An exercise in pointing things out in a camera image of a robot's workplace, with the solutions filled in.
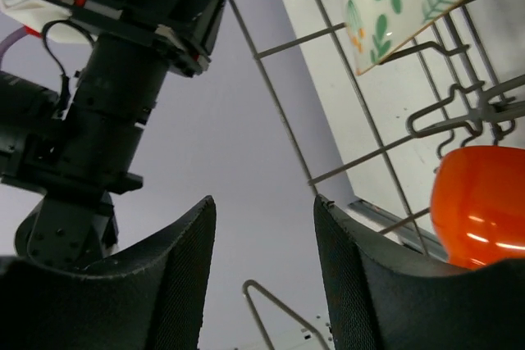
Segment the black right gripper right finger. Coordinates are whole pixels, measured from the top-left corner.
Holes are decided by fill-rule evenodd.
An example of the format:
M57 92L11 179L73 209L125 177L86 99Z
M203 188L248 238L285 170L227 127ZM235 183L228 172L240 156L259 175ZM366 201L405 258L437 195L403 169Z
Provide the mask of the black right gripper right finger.
M523 348L523 260L453 266L393 242L322 195L313 218L336 348Z

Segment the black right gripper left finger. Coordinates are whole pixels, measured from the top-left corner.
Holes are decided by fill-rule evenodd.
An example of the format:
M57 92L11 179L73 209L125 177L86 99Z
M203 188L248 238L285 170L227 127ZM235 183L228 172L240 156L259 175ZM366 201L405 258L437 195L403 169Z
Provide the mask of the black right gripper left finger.
M216 224L216 204L207 196L83 270L3 257L2 348L195 349Z

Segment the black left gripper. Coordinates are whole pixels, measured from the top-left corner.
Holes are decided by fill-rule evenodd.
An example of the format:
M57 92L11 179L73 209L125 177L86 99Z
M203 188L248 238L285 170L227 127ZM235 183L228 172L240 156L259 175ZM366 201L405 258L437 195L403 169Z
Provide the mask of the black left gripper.
M169 71L200 75L209 67L226 0L86 0L72 21L157 52Z

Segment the grey wire dish rack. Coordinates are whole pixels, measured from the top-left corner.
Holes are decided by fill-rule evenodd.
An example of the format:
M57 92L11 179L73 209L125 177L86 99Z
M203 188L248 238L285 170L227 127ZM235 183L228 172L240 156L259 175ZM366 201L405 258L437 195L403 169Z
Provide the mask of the grey wire dish rack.
M365 75L355 72L343 0L230 5L308 192L400 244L348 205L364 199L402 219L428 208L439 160L471 139L461 129L416 139L408 118L452 84L524 77L518 0L466 0Z

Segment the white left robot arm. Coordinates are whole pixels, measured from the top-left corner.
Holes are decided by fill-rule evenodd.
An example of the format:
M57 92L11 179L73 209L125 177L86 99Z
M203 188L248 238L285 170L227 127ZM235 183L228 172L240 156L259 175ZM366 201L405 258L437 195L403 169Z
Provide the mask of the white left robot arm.
M22 34L92 49L58 91L1 74L1 181L43 195L17 230L19 255L70 269L109 254L111 196L143 185L130 164L163 81L208 68L225 2L1 0Z

